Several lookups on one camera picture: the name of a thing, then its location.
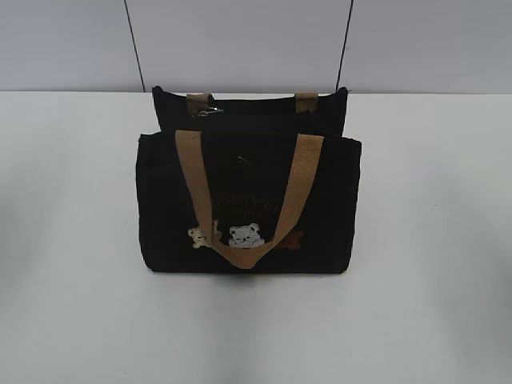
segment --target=tan webbing handle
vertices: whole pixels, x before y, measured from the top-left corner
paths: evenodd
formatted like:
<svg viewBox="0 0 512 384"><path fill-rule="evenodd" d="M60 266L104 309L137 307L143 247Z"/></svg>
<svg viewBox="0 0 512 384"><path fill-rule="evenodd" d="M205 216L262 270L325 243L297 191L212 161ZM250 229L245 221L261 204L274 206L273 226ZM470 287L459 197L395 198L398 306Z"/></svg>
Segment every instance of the tan webbing handle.
<svg viewBox="0 0 512 384"><path fill-rule="evenodd" d="M210 96L211 94L187 94L186 109L189 111L189 114L195 116L200 111L208 108L210 106Z"/></svg>
<svg viewBox="0 0 512 384"><path fill-rule="evenodd" d="M295 113L316 112L318 108L318 94L315 92L299 92L295 94Z"/></svg>
<svg viewBox="0 0 512 384"><path fill-rule="evenodd" d="M249 249L233 248L213 236L210 190L202 159L201 132L176 131L176 149L185 175L199 227L215 251L238 268L252 268L260 258L274 248L294 228L310 194L322 152L323 136L299 134L295 144L288 185L274 238Z"/></svg>

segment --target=gray bear embroidery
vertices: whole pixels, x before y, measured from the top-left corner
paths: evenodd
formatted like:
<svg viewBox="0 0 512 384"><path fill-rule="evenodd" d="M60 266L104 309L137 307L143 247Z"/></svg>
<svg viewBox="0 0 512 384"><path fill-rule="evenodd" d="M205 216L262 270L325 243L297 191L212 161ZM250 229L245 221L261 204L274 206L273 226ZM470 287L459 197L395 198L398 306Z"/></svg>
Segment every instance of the gray bear embroidery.
<svg viewBox="0 0 512 384"><path fill-rule="evenodd" d="M230 246L233 248L255 248L265 244L259 237L259 225L251 223L248 226L232 226L230 228Z"/></svg>

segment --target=beige bear embroidery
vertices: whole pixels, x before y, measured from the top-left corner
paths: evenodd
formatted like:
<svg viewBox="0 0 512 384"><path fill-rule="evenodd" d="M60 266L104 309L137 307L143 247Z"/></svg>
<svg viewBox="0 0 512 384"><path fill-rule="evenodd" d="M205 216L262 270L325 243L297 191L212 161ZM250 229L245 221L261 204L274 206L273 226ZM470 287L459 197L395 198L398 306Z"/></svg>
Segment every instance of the beige bear embroidery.
<svg viewBox="0 0 512 384"><path fill-rule="evenodd" d="M217 230L217 224L218 221L214 220L214 236L219 240L222 236L222 232ZM192 240L194 240L194 244L192 245L193 248L199 248L200 246L207 246L208 248L211 248L211 244L206 240L206 236L198 226L189 229L188 234L192 237Z"/></svg>

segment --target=brown bear embroidery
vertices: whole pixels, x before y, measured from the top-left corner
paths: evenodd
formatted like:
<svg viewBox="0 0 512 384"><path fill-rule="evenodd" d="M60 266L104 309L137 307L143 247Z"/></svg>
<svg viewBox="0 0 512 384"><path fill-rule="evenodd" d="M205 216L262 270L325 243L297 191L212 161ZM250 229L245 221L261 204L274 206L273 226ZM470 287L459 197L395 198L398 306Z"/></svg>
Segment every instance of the brown bear embroidery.
<svg viewBox="0 0 512 384"><path fill-rule="evenodd" d="M300 240L304 236L303 230L292 230L279 244L276 245L276 250L300 250Z"/></svg>

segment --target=bear embroidery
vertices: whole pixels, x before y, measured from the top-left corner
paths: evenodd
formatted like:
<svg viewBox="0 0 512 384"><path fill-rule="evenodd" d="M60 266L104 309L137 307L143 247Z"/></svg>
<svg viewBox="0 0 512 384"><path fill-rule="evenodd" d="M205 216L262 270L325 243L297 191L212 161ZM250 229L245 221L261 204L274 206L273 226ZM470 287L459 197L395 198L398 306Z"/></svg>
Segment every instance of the bear embroidery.
<svg viewBox="0 0 512 384"><path fill-rule="evenodd" d="M303 230L291 230L287 236L279 244L276 245L276 250L300 250L300 240L304 236Z"/></svg>
<svg viewBox="0 0 512 384"><path fill-rule="evenodd" d="M214 236L217 240L219 240L222 236L222 233L217 230L218 221L214 220ZM189 236L194 240L193 248L199 248L200 246L207 246L211 248L211 244L206 240L206 236L202 232L201 228L196 226L188 231Z"/></svg>
<svg viewBox="0 0 512 384"><path fill-rule="evenodd" d="M255 248L265 244L265 240L259 237L259 225L256 223L248 226L232 226L230 228L230 246L233 248Z"/></svg>

